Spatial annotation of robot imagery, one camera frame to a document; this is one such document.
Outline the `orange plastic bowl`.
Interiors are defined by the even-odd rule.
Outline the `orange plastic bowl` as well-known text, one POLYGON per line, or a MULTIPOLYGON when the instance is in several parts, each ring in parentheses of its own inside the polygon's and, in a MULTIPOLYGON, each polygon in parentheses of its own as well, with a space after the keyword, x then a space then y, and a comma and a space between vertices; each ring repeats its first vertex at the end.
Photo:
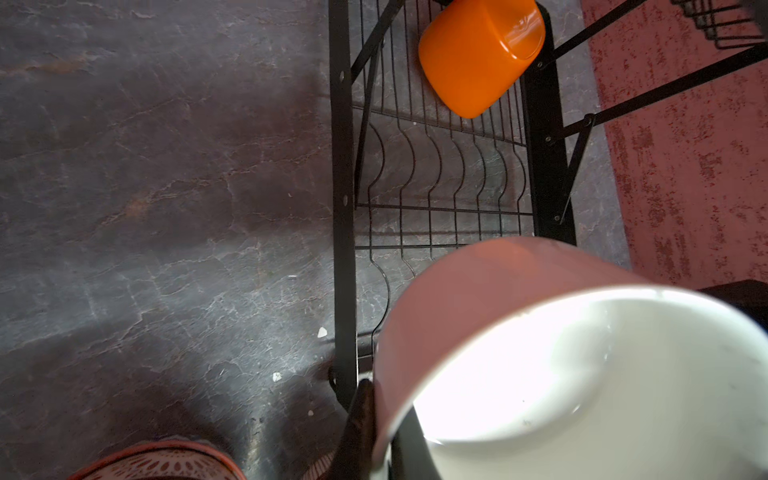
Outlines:
POLYGON ((534 0, 457 0, 425 29, 418 54, 439 99, 474 119, 522 76, 545 40, 534 0))

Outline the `green patterned ceramic bowl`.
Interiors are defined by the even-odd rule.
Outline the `green patterned ceramic bowl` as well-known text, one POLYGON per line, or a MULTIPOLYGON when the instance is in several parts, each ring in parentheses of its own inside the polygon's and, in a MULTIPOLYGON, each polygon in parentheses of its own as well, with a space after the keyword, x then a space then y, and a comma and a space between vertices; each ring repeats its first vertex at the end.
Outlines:
POLYGON ((140 443, 86 466, 69 476, 88 479, 245 479, 226 453, 191 440, 140 443))

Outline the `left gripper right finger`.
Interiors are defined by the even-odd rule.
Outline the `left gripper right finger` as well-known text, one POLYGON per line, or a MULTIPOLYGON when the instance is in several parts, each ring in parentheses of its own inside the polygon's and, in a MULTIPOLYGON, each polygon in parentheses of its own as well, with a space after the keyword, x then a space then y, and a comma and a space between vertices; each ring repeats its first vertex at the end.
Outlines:
POLYGON ((767 332, 767 283, 754 280, 740 280, 732 283, 710 286, 699 292, 720 303, 729 305, 749 317, 764 332, 767 332))

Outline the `white pink bowl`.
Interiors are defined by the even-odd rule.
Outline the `white pink bowl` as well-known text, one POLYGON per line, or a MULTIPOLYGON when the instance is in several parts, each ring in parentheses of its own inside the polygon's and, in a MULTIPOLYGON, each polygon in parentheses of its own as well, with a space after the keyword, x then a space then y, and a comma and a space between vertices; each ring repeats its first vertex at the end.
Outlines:
POLYGON ((767 334, 574 246, 458 249, 378 338, 372 460, 415 414, 445 479, 763 479, 767 334))

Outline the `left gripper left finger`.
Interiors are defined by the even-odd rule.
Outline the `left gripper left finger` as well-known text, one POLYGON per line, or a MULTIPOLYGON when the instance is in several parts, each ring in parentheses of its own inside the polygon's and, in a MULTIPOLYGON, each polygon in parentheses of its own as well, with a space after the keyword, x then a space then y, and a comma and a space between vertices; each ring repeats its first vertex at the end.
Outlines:
POLYGON ((330 480, 368 480, 376 438, 374 385, 362 379, 356 389, 341 441, 327 471, 330 480))

